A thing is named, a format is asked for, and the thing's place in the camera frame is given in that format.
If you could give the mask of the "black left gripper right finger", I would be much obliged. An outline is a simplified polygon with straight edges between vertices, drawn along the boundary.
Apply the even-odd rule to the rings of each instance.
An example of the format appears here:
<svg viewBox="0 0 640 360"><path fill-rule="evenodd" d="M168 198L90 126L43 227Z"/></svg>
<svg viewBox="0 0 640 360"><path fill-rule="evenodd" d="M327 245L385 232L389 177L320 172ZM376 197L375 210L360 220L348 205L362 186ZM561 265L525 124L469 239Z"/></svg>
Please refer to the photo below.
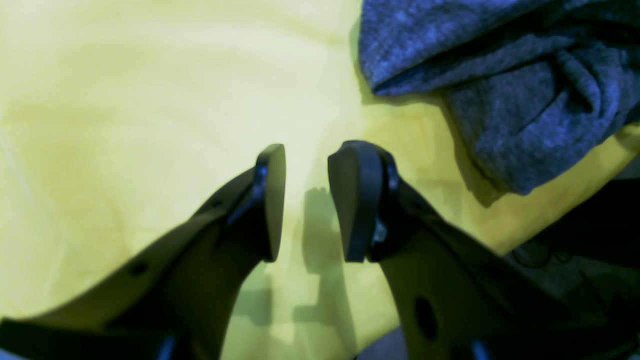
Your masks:
<svg viewBox="0 0 640 360"><path fill-rule="evenodd" d="M425 198L400 175L393 155L374 143L348 140L327 158L343 257L377 263L394 248L393 229L410 215L430 215Z"/></svg>

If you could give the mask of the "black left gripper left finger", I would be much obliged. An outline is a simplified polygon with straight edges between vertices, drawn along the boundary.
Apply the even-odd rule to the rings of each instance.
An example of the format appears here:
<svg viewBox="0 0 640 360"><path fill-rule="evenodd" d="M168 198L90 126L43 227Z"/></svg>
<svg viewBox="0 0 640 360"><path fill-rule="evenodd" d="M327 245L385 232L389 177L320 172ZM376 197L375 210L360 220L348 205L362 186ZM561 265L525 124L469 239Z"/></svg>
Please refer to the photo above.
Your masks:
<svg viewBox="0 0 640 360"><path fill-rule="evenodd" d="M257 233L262 259L274 263L281 248L286 173L285 146L266 146L254 166L215 191L195 215L222 211L227 228L247 222L249 230Z"/></svg>

